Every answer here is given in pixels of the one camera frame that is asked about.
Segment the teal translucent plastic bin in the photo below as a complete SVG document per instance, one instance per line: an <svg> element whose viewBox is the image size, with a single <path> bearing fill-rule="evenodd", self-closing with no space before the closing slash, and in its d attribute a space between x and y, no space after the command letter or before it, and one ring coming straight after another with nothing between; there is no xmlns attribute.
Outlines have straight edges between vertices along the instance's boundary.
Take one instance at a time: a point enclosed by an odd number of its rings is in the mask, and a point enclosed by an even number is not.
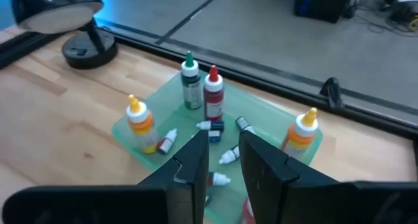
<svg viewBox="0 0 418 224"><path fill-rule="evenodd" d="M159 136L165 136L172 129L177 130L176 141L168 154L141 153L126 117L122 117L112 127L114 137L139 163L151 170L164 165L185 145L198 131L196 124L204 119L203 108L189 110L185 107L181 86L181 77L177 74L145 100L152 111ZM262 139L280 147L288 127L295 122L297 115L264 102L256 95L228 82L225 82L224 86L225 129L220 142L209 146L209 169L225 174L231 182L225 186L207 189L212 200L206 207L205 214L212 223L239 224L242 220L243 203L247 197L241 164L239 161L227 165L219 164L221 156L238 144L239 129L235 123L236 119L244 117Z"/></svg>

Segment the small white-capped dropper bottle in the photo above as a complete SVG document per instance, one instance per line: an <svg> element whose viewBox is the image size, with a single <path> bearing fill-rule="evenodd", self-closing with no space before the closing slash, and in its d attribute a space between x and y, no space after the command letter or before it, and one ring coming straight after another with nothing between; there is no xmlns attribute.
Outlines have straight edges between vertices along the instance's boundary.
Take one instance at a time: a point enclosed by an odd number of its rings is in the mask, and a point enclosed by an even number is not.
<svg viewBox="0 0 418 224"><path fill-rule="evenodd" d="M219 159L218 163L221 165L226 165L236 161L240 158L239 146L235 146L227 150Z"/></svg>

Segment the black frame clamp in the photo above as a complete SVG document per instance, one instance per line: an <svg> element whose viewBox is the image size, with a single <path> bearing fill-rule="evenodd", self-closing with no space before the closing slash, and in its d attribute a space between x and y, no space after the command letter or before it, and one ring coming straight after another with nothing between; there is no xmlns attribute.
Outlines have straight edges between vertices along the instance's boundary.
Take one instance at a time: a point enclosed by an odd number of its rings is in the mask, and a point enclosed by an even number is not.
<svg viewBox="0 0 418 224"><path fill-rule="evenodd" d="M326 97L329 108L340 109L344 107L344 102L341 97L341 87L337 78L328 78L319 94Z"/></svg>

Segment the red-tipped food coloring bottle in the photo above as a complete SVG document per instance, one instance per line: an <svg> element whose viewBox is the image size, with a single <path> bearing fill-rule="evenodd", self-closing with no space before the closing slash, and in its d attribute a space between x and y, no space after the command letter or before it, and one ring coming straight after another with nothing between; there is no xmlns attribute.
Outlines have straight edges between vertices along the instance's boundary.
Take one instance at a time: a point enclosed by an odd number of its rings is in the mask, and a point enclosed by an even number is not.
<svg viewBox="0 0 418 224"><path fill-rule="evenodd" d="M206 120L222 120L224 85L223 77L218 73L215 65L210 68L204 79L204 116Z"/></svg>

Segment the black desk lamp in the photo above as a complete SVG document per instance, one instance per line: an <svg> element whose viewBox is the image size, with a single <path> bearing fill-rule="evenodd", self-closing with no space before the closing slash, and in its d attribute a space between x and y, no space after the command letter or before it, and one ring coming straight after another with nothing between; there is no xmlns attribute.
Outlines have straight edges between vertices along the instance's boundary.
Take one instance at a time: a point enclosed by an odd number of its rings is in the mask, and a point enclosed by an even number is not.
<svg viewBox="0 0 418 224"><path fill-rule="evenodd" d="M65 61L74 69L94 69L112 61L118 53L114 35L98 30L94 15L102 0L11 0L19 28L42 34L82 30L62 46Z"/></svg>

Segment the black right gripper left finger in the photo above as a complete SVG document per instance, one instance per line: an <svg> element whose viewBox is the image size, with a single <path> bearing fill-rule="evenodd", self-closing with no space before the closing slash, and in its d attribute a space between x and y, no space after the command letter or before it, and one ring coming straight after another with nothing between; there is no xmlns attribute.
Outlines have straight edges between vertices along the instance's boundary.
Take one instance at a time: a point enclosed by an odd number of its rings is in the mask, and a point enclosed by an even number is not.
<svg viewBox="0 0 418 224"><path fill-rule="evenodd" d="M209 159L208 132L199 131L143 179L140 224L202 224Z"/></svg>

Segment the small red-labelled dropper bottle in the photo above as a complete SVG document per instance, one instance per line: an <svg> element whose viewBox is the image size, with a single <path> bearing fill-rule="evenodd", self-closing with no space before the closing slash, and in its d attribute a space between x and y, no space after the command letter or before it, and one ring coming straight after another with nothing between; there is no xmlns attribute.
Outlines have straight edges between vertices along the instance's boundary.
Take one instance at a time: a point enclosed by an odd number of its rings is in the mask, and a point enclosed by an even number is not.
<svg viewBox="0 0 418 224"><path fill-rule="evenodd" d="M170 130L157 144L157 151L159 153L168 154L173 144L176 141L177 129Z"/></svg>

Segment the green-tipped food coloring bottle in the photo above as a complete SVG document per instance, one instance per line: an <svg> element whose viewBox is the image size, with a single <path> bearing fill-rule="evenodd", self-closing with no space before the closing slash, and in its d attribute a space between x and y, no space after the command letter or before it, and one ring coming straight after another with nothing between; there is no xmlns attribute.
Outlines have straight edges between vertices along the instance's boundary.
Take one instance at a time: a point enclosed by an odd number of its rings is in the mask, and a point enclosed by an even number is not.
<svg viewBox="0 0 418 224"><path fill-rule="evenodd" d="M191 51L187 51L185 61L181 64L181 80L185 107L191 110L202 106L201 75L199 64L194 60Z"/></svg>

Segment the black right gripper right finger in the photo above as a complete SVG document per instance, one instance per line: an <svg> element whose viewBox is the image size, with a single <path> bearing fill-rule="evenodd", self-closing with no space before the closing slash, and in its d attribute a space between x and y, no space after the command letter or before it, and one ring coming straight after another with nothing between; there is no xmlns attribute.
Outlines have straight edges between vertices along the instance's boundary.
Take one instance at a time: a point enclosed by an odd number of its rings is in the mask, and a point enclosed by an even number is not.
<svg viewBox="0 0 418 224"><path fill-rule="evenodd" d="M241 132L240 160L256 224L349 222L346 187L250 132Z"/></svg>

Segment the black aluminium table frame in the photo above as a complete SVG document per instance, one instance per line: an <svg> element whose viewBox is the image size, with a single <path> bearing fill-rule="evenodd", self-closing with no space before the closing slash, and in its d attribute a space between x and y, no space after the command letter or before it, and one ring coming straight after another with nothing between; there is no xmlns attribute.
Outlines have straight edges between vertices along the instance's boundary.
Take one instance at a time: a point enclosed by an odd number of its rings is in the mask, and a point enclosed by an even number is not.
<svg viewBox="0 0 418 224"><path fill-rule="evenodd" d="M15 35L10 39L0 41L0 70L62 36L62 33L45 35L41 33L22 31L20 34ZM357 121L410 140L418 141L418 125L379 114L359 106L350 105L344 101L343 108L331 109L327 105L326 97L320 95L319 93L308 93L283 84L275 84L269 80L263 80L259 77L235 71L230 67L220 67L220 72L227 78L241 84L255 87L298 103L318 107L319 109L331 114ZM347 91L341 88L341 97L346 93Z"/></svg>

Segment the black computer tower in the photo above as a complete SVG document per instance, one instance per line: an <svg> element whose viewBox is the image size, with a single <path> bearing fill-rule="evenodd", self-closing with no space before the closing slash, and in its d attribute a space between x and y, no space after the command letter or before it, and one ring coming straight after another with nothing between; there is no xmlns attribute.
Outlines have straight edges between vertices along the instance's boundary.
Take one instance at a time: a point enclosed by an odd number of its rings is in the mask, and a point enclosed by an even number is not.
<svg viewBox="0 0 418 224"><path fill-rule="evenodd" d="M295 16L313 18L335 24L351 0L294 0Z"/></svg>

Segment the small black dropper bottle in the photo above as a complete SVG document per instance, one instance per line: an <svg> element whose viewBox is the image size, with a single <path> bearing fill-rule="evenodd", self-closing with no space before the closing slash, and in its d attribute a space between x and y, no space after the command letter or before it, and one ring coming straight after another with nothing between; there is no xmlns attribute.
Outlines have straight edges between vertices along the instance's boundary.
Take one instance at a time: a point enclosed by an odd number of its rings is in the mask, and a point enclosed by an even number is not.
<svg viewBox="0 0 418 224"><path fill-rule="evenodd" d="M225 124L222 120L201 121L198 124L196 124L196 127L201 130L224 131Z"/></svg>

